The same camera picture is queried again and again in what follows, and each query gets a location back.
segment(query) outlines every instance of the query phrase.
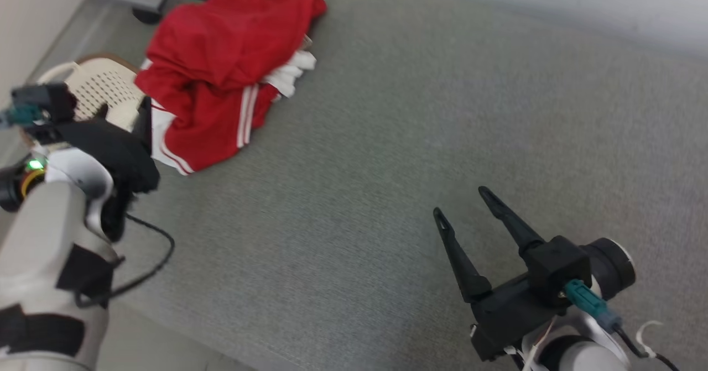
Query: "red clothing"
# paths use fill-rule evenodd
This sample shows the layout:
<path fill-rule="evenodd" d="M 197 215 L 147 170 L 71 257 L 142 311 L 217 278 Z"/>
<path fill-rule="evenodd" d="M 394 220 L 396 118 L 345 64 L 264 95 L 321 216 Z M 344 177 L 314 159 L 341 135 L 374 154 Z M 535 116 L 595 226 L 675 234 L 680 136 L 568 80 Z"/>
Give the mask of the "red clothing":
<path fill-rule="evenodd" d="M 193 170 L 238 152 L 278 94 L 261 79 L 293 56 L 325 11 L 323 0 L 208 0 L 166 16 L 147 49 L 152 66 L 135 83 L 175 114 L 169 151 Z"/>

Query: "white plastic chair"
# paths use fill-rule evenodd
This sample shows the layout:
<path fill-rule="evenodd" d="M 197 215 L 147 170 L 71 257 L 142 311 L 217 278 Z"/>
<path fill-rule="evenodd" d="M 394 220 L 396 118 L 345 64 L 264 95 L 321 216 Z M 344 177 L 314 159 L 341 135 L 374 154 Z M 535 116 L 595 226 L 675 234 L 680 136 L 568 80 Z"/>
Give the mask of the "white plastic chair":
<path fill-rule="evenodd" d="M 94 54 L 50 69 L 38 83 L 48 83 L 64 77 L 69 91 L 76 96 L 75 120 L 93 118 L 103 104 L 108 104 L 106 120 L 125 130 L 131 130 L 137 107 L 145 96 L 133 83 L 139 69 L 113 54 Z M 32 140 L 22 131 L 24 141 Z"/>

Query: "black cable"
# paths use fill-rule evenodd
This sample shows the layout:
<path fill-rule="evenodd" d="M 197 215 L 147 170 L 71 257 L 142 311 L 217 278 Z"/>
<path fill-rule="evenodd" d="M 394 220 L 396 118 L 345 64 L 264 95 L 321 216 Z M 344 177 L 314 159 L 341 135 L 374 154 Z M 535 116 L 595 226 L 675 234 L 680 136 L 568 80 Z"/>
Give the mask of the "black cable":
<path fill-rule="evenodd" d="M 167 250 L 167 254 L 165 254 L 165 256 L 162 258 L 162 260 L 160 260 L 160 262 L 157 263 L 157 265 L 155 267 L 153 267 L 152 270 L 150 270 L 149 272 L 147 272 L 143 275 L 140 275 L 137 278 L 134 278 L 133 280 L 129 281 L 128 283 L 125 283 L 124 285 L 121 285 L 121 287 L 118 287 L 118 288 L 114 289 L 113 291 L 108 292 L 106 294 L 95 296 L 93 298 L 90 298 L 89 300 L 83 300 L 81 298 L 81 290 L 76 290 L 74 292 L 74 301 L 76 302 L 76 306 L 78 306 L 79 308 L 85 309 L 87 307 L 99 305 L 103 302 L 106 302 L 108 300 L 116 298 L 116 296 L 121 296 L 124 293 L 132 290 L 133 288 L 138 287 L 139 285 L 141 285 L 142 283 L 146 282 L 147 280 L 152 278 L 154 275 L 156 275 L 157 272 L 162 270 L 162 268 L 167 264 L 167 261 L 170 260 L 170 258 L 172 257 L 172 252 L 174 252 L 174 250 L 175 250 L 175 240 L 174 240 L 174 238 L 172 238 L 172 236 L 168 232 L 165 232 L 165 230 L 162 230 L 162 228 L 159 228 L 153 224 L 145 222 L 145 220 L 140 220 L 132 215 L 126 215 L 126 218 L 129 220 L 132 220 L 133 222 L 135 222 L 139 225 L 145 226 L 155 232 L 161 233 L 165 238 L 167 238 L 167 240 L 170 243 L 170 248 Z M 119 259 L 119 261 L 115 265 L 113 265 L 113 268 L 111 269 L 111 271 L 113 271 L 118 265 L 120 265 L 121 262 L 122 262 L 122 260 Z M 84 286 L 90 285 L 94 281 L 98 280 L 98 278 L 91 279 L 90 281 L 88 281 L 88 283 L 85 283 Z"/>
<path fill-rule="evenodd" d="M 634 353 L 635 356 L 637 356 L 638 358 L 648 358 L 649 357 L 649 353 L 647 353 L 645 351 L 640 351 L 639 348 L 637 348 L 637 346 L 634 345 L 634 342 L 632 342 L 632 339 L 630 339 L 629 336 L 627 336 L 627 333 L 624 332 L 624 329 L 622 329 L 621 326 L 615 326 L 613 329 L 617 333 L 617 335 L 619 335 L 619 337 L 622 338 L 622 341 L 625 343 L 625 345 L 627 345 L 627 348 L 629 348 L 629 350 L 632 351 L 632 353 Z M 673 363 L 671 363 L 671 361 L 668 360 L 668 358 L 666 358 L 665 356 L 657 353 L 657 360 L 666 364 L 666 366 L 669 369 L 671 369 L 671 371 L 679 371 L 679 369 Z"/>
<path fill-rule="evenodd" d="M 668 358 L 665 358 L 664 356 L 660 355 L 657 353 L 657 360 L 661 361 L 662 363 L 666 364 L 666 366 L 671 369 L 671 371 L 678 371 L 678 367 L 676 367 L 673 363 L 671 363 Z"/>
<path fill-rule="evenodd" d="M 516 364 L 516 367 L 518 367 L 518 369 L 520 369 L 520 370 L 524 369 L 524 359 L 521 356 L 519 356 L 519 355 L 510 355 L 510 356 L 511 356 L 511 360 L 514 361 L 514 364 Z"/>
<path fill-rule="evenodd" d="M 615 332 L 617 333 L 617 335 L 619 335 L 619 337 L 622 338 L 625 345 L 627 345 L 627 348 L 629 348 L 629 350 L 632 351 L 632 353 L 634 353 L 635 356 L 637 356 L 638 358 L 648 358 L 649 357 L 649 353 L 640 351 L 639 348 L 637 348 L 637 346 L 634 345 L 634 342 L 632 342 L 632 339 L 630 339 L 629 336 L 627 336 L 627 333 L 624 332 L 624 329 L 622 329 L 621 326 L 615 326 L 614 329 L 615 329 Z"/>

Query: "wheel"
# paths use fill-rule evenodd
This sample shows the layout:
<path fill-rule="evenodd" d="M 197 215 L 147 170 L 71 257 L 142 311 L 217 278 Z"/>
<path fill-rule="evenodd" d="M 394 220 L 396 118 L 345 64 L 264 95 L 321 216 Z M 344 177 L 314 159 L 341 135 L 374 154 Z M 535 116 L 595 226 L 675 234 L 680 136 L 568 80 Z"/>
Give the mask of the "wheel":
<path fill-rule="evenodd" d="M 133 8 L 133 15 L 138 21 L 140 21 L 140 23 L 147 25 L 155 25 L 162 20 L 162 13 L 142 11 L 136 8 Z"/>

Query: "floor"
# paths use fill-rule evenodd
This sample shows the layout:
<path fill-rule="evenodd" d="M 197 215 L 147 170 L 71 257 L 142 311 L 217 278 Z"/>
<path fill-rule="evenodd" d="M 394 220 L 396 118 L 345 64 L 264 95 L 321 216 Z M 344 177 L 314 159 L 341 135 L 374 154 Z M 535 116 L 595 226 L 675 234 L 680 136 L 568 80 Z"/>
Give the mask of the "floor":
<path fill-rule="evenodd" d="M 178 247 L 126 303 L 258 369 L 513 369 L 471 350 L 431 215 L 493 285 L 518 275 L 488 185 L 543 237 L 621 242 L 639 273 L 612 301 L 627 329 L 662 320 L 655 350 L 708 362 L 708 64 L 471 0 L 327 2 L 316 70 L 251 145 L 190 177 L 161 168 L 136 204 Z M 100 13 L 86 50 L 142 61 L 154 28 Z M 119 280 L 164 250 L 127 237 Z"/>
<path fill-rule="evenodd" d="M 121 301 L 111 303 L 111 323 L 96 369 L 253 371 L 253 368 L 155 323 Z"/>

